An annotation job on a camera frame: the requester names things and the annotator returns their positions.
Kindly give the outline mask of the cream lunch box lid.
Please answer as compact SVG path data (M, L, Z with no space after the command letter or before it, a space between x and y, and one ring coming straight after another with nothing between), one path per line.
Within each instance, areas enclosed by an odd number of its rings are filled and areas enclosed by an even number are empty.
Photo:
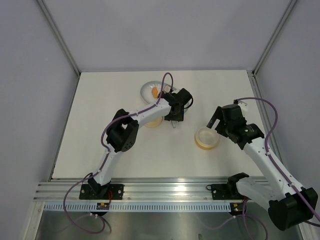
M159 118L157 118L157 119L155 119L153 121L150 121L150 122L146 123L144 126L146 128L153 129L153 128L159 127L162 124L162 122L163 122L163 117L159 117Z

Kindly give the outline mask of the round cream lunch box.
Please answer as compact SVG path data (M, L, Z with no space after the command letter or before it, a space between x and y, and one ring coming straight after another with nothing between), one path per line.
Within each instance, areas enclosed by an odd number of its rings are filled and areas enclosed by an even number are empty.
M196 131L194 139L200 149L211 150L218 144L219 135L212 128L203 126Z

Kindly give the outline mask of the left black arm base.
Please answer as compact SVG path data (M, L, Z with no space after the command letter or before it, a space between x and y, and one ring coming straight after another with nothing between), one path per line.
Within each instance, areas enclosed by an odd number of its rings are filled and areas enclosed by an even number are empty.
M80 200L122 200L124 194L123 184L108 184L95 192L89 184L82 184L79 193Z

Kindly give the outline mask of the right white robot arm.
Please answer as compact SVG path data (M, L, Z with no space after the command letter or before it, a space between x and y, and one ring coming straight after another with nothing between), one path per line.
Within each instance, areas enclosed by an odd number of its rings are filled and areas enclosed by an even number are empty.
M239 105L217 107L207 128L213 128L215 123L216 132L237 144L257 165L270 186L266 188L256 183L244 172L237 173L227 179L226 190L230 197L251 199L268 212L281 231L316 216L317 192L312 187L305 188L289 173L268 147L260 128L247 123Z

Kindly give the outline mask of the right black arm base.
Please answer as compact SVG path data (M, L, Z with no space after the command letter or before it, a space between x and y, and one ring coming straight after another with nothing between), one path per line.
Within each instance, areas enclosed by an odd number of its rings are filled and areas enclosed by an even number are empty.
M205 187L210 191L213 200L241 200L244 201L248 199L246 196L239 193L232 193L227 184L208 184Z

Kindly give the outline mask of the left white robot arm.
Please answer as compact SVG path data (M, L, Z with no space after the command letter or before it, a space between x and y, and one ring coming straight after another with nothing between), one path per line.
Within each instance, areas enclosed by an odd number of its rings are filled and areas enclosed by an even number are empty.
M102 132L100 141L105 152L99 168L87 180L90 193L97 199L103 199L108 194L113 170L122 154L134 146L141 127L158 118L181 122L184 120L184 108L182 101L166 96L139 110L118 110Z

